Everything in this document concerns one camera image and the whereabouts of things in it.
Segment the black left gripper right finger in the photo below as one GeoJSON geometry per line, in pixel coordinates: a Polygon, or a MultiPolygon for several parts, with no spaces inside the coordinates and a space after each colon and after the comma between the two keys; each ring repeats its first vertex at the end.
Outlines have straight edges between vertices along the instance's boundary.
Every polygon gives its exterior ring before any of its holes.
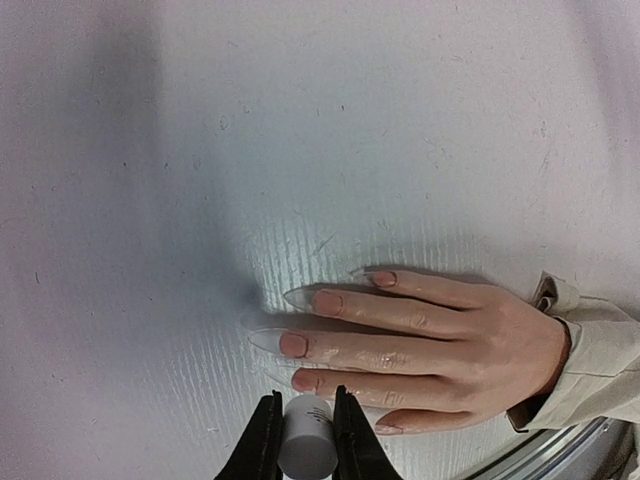
{"type": "Polygon", "coordinates": [[[400,480],[356,397],[344,385],[336,390],[333,414],[340,480],[400,480]]]}

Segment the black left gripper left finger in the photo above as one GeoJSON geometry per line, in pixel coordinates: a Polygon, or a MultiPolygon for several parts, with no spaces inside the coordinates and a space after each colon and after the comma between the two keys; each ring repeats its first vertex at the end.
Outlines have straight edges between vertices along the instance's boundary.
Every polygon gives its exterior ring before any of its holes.
{"type": "Polygon", "coordinates": [[[284,425],[278,391],[263,396],[215,480],[282,480],[278,465],[284,425]]]}

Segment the white nail polish cap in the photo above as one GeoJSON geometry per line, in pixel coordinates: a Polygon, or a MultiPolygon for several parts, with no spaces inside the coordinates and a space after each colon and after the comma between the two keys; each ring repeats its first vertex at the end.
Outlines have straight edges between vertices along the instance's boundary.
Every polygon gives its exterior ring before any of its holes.
{"type": "Polygon", "coordinates": [[[338,464],[332,409],[318,396],[299,395],[284,407],[278,465],[289,479],[327,479],[338,464]]]}

